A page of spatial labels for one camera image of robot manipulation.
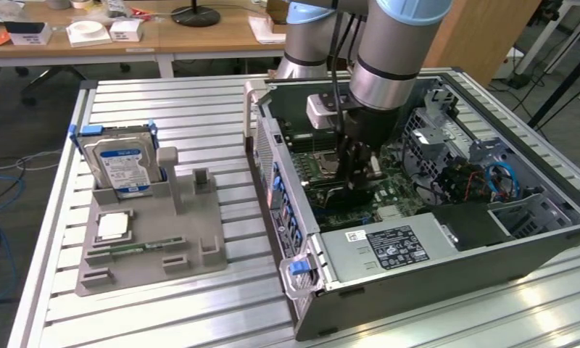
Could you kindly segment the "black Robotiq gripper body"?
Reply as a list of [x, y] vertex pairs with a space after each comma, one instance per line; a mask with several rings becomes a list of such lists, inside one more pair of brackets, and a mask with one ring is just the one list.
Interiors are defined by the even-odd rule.
[[376, 110], [352, 109], [344, 118], [344, 133], [355, 142], [380, 149], [392, 135], [399, 121], [400, 108]]

